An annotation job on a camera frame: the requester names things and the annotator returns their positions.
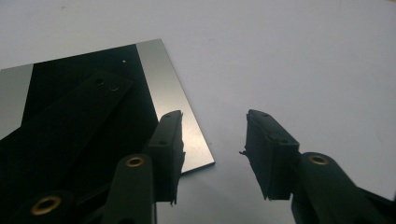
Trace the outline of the white table cover sheet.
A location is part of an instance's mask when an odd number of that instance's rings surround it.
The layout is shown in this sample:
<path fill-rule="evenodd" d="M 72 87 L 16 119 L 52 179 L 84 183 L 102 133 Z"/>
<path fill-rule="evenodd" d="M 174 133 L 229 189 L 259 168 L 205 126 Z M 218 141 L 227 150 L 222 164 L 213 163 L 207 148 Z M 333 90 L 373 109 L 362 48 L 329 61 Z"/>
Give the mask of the white table cover sheet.
<path fill-rule="evenodd" d="M 396 2 L 0 0 L 0 70 L 161 39 L 215 164 L 185 175 L 158 224 L 294 224 L 242 155 L 249 109 L 303 152 L 396 195 Z M 0 77 L 0 138 L 21 123 L 28 79 Z"/>

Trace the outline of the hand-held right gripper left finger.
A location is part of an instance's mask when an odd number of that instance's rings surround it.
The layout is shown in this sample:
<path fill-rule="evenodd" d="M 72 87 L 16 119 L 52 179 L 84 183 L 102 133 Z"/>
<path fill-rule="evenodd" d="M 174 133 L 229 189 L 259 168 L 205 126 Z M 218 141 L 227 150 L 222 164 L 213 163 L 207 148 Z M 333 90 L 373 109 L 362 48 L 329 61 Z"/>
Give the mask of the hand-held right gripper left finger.
<path fill-rule="evenodd" d="M 182 112 L 163 115 L 143 151 L 119 161 L 102 224 L 156 224 L 156 203 L 177 202 L 183 147 Z"/>

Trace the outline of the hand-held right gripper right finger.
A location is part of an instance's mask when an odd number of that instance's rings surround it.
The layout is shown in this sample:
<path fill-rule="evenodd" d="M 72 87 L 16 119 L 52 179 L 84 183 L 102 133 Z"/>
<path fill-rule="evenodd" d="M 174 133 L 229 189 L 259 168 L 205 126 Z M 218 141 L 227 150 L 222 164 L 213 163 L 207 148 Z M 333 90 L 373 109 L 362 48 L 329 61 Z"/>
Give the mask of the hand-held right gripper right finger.
<path fill-rule="evenodd" d="M 296 224 L 396 224 L 390 201 L 357 187 L 331 157 L 299 151 L 300 144 L 269 114 L 247 112 L 241 152 L 264 198 L 290 200 Z"/>

